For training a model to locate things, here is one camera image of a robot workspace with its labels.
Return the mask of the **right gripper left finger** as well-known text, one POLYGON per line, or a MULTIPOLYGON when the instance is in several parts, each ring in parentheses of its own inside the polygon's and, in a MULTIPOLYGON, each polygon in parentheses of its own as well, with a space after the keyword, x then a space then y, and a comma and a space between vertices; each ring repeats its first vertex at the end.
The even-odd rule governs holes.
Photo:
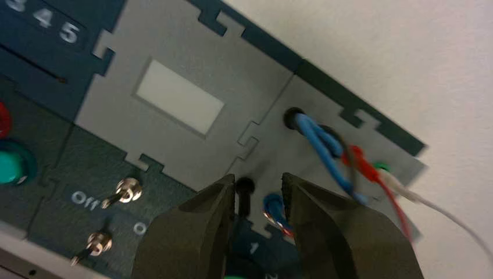
POLYGON ((154 218, 138 245, 131 278, 223 278, 235 204, 227 174, 154 218))

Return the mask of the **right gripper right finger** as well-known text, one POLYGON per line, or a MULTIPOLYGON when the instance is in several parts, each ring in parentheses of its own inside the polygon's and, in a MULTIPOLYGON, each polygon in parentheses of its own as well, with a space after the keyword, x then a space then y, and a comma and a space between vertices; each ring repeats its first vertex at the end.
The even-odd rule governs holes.
POLYGON ((303 278, 423 278, 386 215, 291 173, 281 180, 303 278))

